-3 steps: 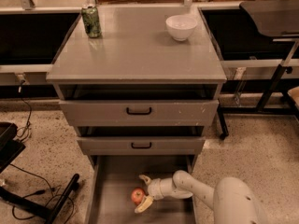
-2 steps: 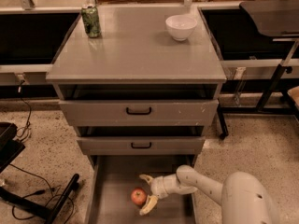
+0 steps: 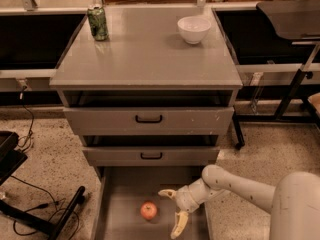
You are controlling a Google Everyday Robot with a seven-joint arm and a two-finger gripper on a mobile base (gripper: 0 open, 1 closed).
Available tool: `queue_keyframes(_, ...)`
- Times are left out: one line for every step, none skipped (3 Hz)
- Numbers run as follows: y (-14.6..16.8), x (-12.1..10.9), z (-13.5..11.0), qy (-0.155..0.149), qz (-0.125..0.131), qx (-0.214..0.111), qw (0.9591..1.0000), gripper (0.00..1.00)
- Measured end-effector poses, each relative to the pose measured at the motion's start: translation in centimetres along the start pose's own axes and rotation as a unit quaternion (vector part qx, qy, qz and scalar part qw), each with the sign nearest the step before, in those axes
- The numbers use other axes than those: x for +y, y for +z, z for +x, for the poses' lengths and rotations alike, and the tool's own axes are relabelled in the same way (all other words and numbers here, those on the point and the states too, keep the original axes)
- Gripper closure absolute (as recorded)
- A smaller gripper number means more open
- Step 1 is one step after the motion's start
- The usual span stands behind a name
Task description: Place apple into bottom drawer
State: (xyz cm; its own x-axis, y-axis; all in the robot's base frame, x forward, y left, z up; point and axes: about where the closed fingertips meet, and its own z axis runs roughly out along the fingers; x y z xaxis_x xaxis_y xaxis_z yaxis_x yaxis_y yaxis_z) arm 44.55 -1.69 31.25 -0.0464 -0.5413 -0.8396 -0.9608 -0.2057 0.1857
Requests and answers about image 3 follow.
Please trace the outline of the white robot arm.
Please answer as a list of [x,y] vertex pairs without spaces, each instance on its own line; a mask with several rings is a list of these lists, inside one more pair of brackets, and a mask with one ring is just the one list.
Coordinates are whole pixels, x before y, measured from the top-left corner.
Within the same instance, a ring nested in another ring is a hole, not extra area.
[[176,203],[173,239],[184,231],[189,215],[201,204],[229,191],[270,215],[269,240],[320,240],[320,177],[294,172],[275,186],[236,176],[208,165],[201,177],[178,190],[163,189],[161,196]]

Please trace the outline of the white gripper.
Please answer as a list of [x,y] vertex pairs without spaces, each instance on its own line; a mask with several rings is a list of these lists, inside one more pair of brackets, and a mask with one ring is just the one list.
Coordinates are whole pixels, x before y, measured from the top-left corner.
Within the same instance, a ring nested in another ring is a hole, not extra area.
[[175,199],[177,206],[182,210],[175,213],[175,224],[170,234],[172,239],[176,239],[182,234],[188,223],[188,213],[193,213],[203,203],[203,185],[201,182],[194,182],[177,191],[163,189],[158,194],[162,197]]

